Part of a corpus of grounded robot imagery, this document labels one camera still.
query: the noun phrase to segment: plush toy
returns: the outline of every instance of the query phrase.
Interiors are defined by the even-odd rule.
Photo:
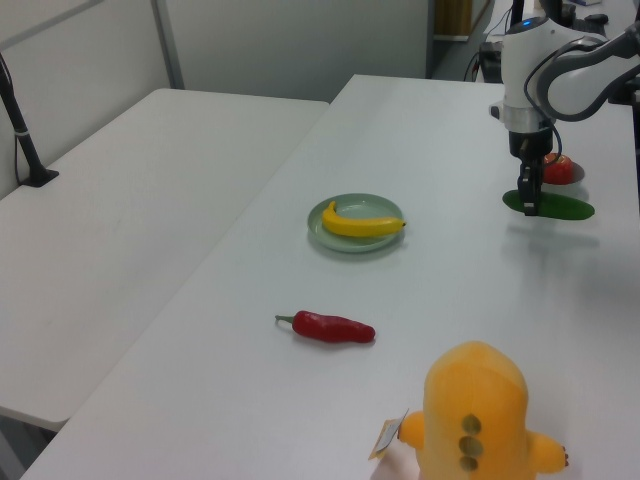
[[[568,465],[564,447],[525,426],[527,385],[495,348],[469,342],[431,367],[422,412],[398,438],[415,448],[424,480],[534,480]]]

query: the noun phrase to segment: cable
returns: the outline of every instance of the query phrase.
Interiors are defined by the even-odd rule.
[[[7,67],[2,53],[0,53],[0,67],[2,67],[4,74],[7,76],[11,92],[13,93],[13,79],[11,78],[11,72],[9,72],[9,67]],[[15,132],[13,134],[13,172],[16,176],[16,183],[18,186],[21,186],[22,182],[20,181],[20,175],[18,175],[18,135],[16,135]]]
[[[496,28],[498,28],[500,25],[502,25],[502,22],[504,22],[504,21],[505,21],[505,17],[511,13],[511,9],[512,9],[512,8],[513,8],[513,7],[510,7],[510,8],[509,8],[509,10],[507,10],[506,12],[504,12],[504,14],[502,15],[502,17],[500,17],[500,20],[498,20],[498,23],[496,23],[496,24],[493,26],[493,28],[487,32],[487,36],[486,36],[486,37],[484,37],[484,41],[485,41],[485,42],[487,41],[487,38],[489,38],[489,35],[491,35],[491,32],[493,32]]]
[[[11,78],[11,72],[9,71],[9,67],[7,67],[7,62],[4,61],[2,53],[0,53],[0,66],[2,66],[2,70],[4,70],[4,73],[7,75],[9,85],[11,85],[11,89],[13,90],[13,79]]]
[[[498,20],[498,23],[496,23],[491,28],[491,30],[489,30],[487,32],[487,35],[484,37],[484,41],[485,42],[487,41],[487,38],[489,38],[489,35],[491,35],[491,32],[493,32],[496,28],[498,28],[500,25],[502,25],[502,22],[505,22],[504,29],[505,29],[505,32],[507,31],[507,21],[505,21],[505,17],[508,18],[509,14],[511,13],[512,8],[513,7],[510,7],[506,12],[504,12],[502,14],[502,17],[500,17],[500,20]],[[473,63],[474,59],[476,59],[476,57],[479,57],[479,56],[480,56],[480,54],[478,52],[476,52],[476,53],[473,54],[473,57],[471,57],[471,60],[469,61],[469,65],[467,65],[467,68],[464,71],[464,78],[462,80],[463,82],[467,81],[467,75],[468,75],[468,72],[469,72],[469,67],[471,67],[471,64]],[[471,73],[471,80],[475,81],[473,79],[473,70],[472,70],[472,73]]]
[[[479,56],[480,56],[480,53],[476,52],[473,54],[473,57],[471,57],[471,60],[469,60],[469,64],[467,65],[467,68],[465,68],[464,70],[464,78],[462,79],[463,82],[467,81],[467,75],[469,74],[469,67],[471,67],[471,64],[473,63],[473,61]]]
[[[507,19],[504,21],[504,34],[507,34],[507,26],[509,25],[509,20],[511,20],[511,15],[513,14],[512,8],[509,9],[509,15],[507,15]]]
[[[18,175],[18,136],[13,136],[13,171],[16,175],[16,183],[18,186],[22,185],[20,176]]]
[[[545,63],[551,60],[556,55],[556,53],[558,53],[558,50],[547,55],[547,57],[545,57],[545,59],[542,60],[542,62],[540,62],[538,66],[536,66],[536,68],[534,68],[531,71],[527,79],[524,81],[524,96],[527,97],[527,100],[529,100],[529,103],[531,104],[531,106],[535,109],[536,112],[540,114],[540,116],[542,116],[542,118],[544,118],[545,122],[549,125],[549,127],[551,127],[551,130],[553,130],[553,134],[555,135],[556,140],[558,142],[558,153],[556,154],[556,158],[554,158],[549,163],[543,162],[543,168],[550,167],[551,165],[556,163],[558,160],[560,160],[560,156],[562,155],[562,139],[560,138],[560,133],[558,133],[558,129],[553,124],[553,121],[551,120],[551,118],[544,112],[544,110],[542,110],[542,108],[539,105],[536,104],[536,102],[533,101],[533,98],[531,98],[531,95],[529,95],[529,82],[531,81],[533,76],[536,74],[536,72],[540,70],[540,68]]]

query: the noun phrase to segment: tag on plush toy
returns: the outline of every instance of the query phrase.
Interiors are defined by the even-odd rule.
[[[396,418],[395,420],[386,420],[384,425],[382,425],[382,430],[380,430],[380,435],[378,435],[378,440],[376,441],[376,445],[373,447],[371,451],[371,455],[369,455],[369,460],[373,460],[374,458],[381,459],[384,457],[384,454],[391,445],[393,441],[393,437],[396,436],[398,430],[400,429],[400,425],[404,421],[404,417],[407,416],[409,410],[405,412],[402,418]]]

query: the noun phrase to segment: red tomato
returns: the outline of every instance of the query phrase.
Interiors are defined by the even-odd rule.
[[[556,158],[555,153],[544,157],[544,163],[552,162]],[[566,155],[561,155],[556,163],[544,169],[544,183],[551,185],[569,185],[573,183],[573,162]]]

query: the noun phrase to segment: yellow banana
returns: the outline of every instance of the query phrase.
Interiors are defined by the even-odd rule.
[[[322,225],[331,233],[346,237],[379,237],[398,233],[406,225],[396,217],[346,218],[336,212],[336,202],[332,201],[322,212]]]

